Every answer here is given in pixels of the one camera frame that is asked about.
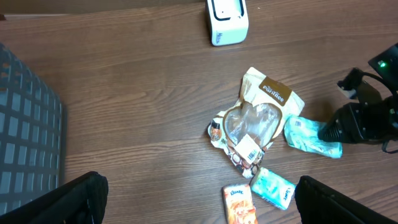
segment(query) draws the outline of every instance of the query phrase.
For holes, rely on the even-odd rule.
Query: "orange snack package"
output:
[[[225,186],[223,195],[228,224],[257,224],[256,208],[248,184]]]

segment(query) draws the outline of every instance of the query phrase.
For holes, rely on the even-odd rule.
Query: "torn snack bag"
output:
[[[248,184],[225,186],[223,196],[228,224],[257,224],[256,208]]]
[[[224,150],[245,178],[252,178],[286,119],[299,115],[303,107],[304,102],[287,86],[250,68],[243,76],[239,100],[211,121],[211,143]]]
[[[263,167],[251,180],[250,186],[254,193],[282,210],[289,206],[295,190],[294,184]]]

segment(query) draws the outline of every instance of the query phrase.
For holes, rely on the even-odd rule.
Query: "small white box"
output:
[[[245,0],[206,0],[206,14],[214,46],[245,40],[249,29]]]

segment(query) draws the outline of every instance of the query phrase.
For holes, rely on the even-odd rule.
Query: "brown label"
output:
[[[266,77],[260,84],[259,88],[267,93],[272,99],[276,100],[281,106],[285,106],[292,90],[287,86]]]

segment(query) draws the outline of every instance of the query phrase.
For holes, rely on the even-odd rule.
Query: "crumpled wrapper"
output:
[[[284,128],[287,144],[304,152],[317,153],[333,159],[343,155],[341,142],[325,142],[318,138],[318,132],[326,123],[311,121],[299,116],[290,116]]]
[[[211,143],[224,150],[245,178],[252,178],[286,119],[299,115],[303,107],[290,88],[250,68],[243,76],[239,100],[211,121]]]

